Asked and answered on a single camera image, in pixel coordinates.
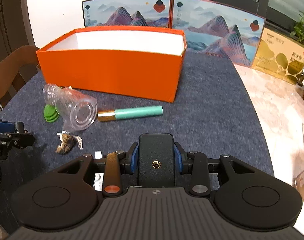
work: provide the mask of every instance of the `green bottle cap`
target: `green bottle cap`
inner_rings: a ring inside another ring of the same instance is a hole
[[[54,106],[46,105],[44,107],[44,118],[47,122],[55,122],[59,118],[59,114]]]

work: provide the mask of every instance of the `wooden chair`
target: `wooden chair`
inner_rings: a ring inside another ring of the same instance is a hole
[[[21,67],[29,65],[31,71],[37,73],[35,66],[39,65],[39,60],[36,56],[38,49],[30,45],[22,46],[0,62],[0,105],[2,107],[11,100],[11,96],[8,93],[11,85],[13,85],[17,92],[25,84],[24,79],[19,73]]]

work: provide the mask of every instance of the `lipstick tube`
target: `lipstick tube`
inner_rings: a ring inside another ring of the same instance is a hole
[[[121,119],[156,116],[162,114],[163,114],[162,106],[144,106],[144,107],[99,111],[98,120],[100,122],[107,122],[107,121],[114,121]]]

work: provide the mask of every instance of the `plastic bag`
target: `plastic bag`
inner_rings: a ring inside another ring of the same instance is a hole
[[[61,88],[54,84],[46,84],[43,92],[45,103],[55,105],[56,111],[62,116],[62,130],[85,130],[94,122],[98,106],[95,98],[71,87]]]

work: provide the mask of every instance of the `orange box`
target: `orange box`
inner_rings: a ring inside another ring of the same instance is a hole
[[[99,26],[72,30],[36,54],[47,83],[172,103],[186,47],[182,30]]]

